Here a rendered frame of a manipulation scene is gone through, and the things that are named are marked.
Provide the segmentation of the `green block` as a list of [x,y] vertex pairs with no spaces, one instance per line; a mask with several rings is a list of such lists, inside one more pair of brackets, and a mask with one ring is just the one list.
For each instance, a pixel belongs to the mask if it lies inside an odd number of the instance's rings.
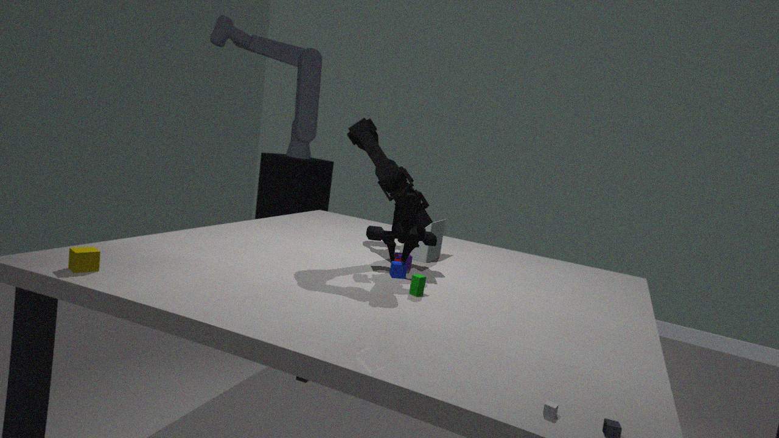
[[422,276],[420,274],[414,274],[411,278],[411,285],[417,286],[417,287],[424,287],[425,286],[425,280],[426,277]]
[[423,296],[425,287],[417,287],[414,285],[411,285],[409,294],[412,294],[412,296]]

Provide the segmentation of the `purple block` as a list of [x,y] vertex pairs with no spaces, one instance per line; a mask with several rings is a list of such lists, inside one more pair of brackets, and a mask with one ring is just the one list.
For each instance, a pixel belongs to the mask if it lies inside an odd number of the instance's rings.
[[[395,252],[394,258],[397,259],[397,260],[401,260],[402,253],[401,252]],[[413,256],[411,256],[411,255],[407,256],[407,260],[405,262],[407,264],[407,271],[411,271],[412,258],[413,258]]]

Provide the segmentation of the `blue block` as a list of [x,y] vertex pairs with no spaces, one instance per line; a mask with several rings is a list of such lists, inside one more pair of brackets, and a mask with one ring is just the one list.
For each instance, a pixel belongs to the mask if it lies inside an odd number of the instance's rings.
[[392,278],[406,278],[407,264],[405,262],[391,261],[390,276]]

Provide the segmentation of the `yellow cube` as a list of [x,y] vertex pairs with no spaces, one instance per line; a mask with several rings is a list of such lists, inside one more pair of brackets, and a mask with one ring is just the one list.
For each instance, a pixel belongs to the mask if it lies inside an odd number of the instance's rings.
[[69,248],[68,267],[73,273],[99,271],[99,260],[95,247]]

